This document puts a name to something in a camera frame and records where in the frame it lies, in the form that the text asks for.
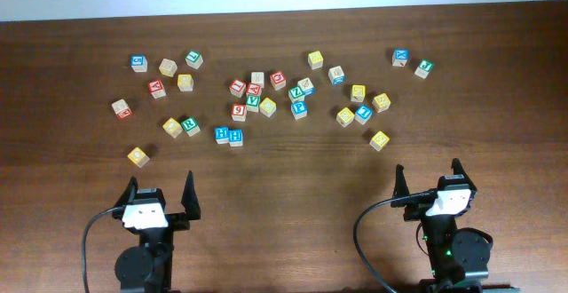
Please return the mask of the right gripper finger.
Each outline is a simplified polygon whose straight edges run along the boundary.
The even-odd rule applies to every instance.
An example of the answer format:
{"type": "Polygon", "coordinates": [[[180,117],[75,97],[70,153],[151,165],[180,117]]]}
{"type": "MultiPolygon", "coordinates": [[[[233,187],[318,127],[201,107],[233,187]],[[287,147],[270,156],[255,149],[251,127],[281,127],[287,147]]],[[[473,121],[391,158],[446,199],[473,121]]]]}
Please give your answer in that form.
{"type": "Polygon", "coordinates": [[[470,178],[458,158],[453,158],[451,168],[453,170],[451,180],[463,180],[465,182],[470,182],[470,178]]]}
{"type": "Polygon", "coordinates": [[[393,189],[392,198],[394,200],[399,200],[399,199],[408,197],[409,196],[409,189],[408,189],[408,186],[407,186],[407,183],[406,183],[403,165],[398,164],[396,166],[395,175],[396,175],[395,186],[394,186],[394,189],[393,189]]]}

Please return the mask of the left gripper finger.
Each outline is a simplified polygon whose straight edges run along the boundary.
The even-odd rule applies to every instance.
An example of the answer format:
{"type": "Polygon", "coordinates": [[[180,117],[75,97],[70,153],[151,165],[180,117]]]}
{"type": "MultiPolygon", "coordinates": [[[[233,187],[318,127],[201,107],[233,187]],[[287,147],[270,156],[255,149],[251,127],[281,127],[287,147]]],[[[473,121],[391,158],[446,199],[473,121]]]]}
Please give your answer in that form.
{"type": "Polygon", "coordinates": [[[138,191],[138,181],[135,177],[131,177],[127,187],[125,188],[125,190],[120,195],[119,199],[114,204],[114,207],[121,208],[132,203],[134,201],[137,191],[138,191]]]}
{"type": "Polygon", "coordinates": [[[189,220],[199,220],[201,218],[201,206],[195,191],[193,172],[191,170],[188,171],[185,180],[181,204],[189,220]]]}

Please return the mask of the yellow S block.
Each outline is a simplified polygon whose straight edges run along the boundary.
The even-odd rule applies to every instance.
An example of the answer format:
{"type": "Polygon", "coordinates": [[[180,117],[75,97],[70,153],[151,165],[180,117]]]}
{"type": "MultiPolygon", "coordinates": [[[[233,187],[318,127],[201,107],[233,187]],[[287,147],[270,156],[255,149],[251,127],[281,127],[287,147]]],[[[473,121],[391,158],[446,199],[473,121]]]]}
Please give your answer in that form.
{"type": "Polygon", "coordinates": [[[373,98],[372,105],[377,113],[381,113],[390,108],[391,100],[386,93],[381,93],[373,98]]]}
{"type": "Polygon", "coordinates": [[[390,141],[390,137],[382,131],[378,131],[369,141],[369,145],[380,152],[390,141]]]}

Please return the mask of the green R block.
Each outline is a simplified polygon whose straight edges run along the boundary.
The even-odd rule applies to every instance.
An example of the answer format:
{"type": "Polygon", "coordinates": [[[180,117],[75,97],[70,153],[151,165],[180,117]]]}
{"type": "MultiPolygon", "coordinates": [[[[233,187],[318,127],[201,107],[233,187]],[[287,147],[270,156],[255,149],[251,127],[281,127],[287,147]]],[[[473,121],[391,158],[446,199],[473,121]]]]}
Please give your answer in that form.
{"type": "Polygon", "coordinates": [[[188,117],[182,121],[181,126],[189,137],[192,137],[201,131],[199,124],[193,117],[188,117]]]}

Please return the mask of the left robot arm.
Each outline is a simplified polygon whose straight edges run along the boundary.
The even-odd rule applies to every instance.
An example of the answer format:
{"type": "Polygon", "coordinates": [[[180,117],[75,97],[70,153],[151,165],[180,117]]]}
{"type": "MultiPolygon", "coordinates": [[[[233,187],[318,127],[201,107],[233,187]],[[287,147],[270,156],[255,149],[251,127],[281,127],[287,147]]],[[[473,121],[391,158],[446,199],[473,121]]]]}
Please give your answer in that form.
{"type": "Polygon", "coordinates": [[[174,233],[189,230],[190,222],[201,218],[192,172],[187,174],[181,205],[182,212],[167,213],[160,188],[141,189],[136,178],[130,179],[112,213],[138,237],[138,245],[123,251],[114,265],[121,292],[171,291],[174,233]]]}

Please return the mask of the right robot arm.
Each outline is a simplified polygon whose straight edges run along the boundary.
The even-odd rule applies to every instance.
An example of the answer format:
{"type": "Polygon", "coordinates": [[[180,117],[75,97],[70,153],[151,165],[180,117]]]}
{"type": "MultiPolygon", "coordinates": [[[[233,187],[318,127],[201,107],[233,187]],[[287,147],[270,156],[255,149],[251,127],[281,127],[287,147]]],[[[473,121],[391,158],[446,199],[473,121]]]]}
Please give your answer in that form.
{"type": "Polygon", "coordinates": [[[459,159],[451,175],[439,178],[428,191],[410,194],[404,167],[396,167],[392,208],[405,209],[403,219],[418,221],[425,236],[433,278],[419,282],[421,292],[481,292],[489,276],[491,235],[474,228],[458,228],[456,219],[470,209],[477,188],[459,159]]]}

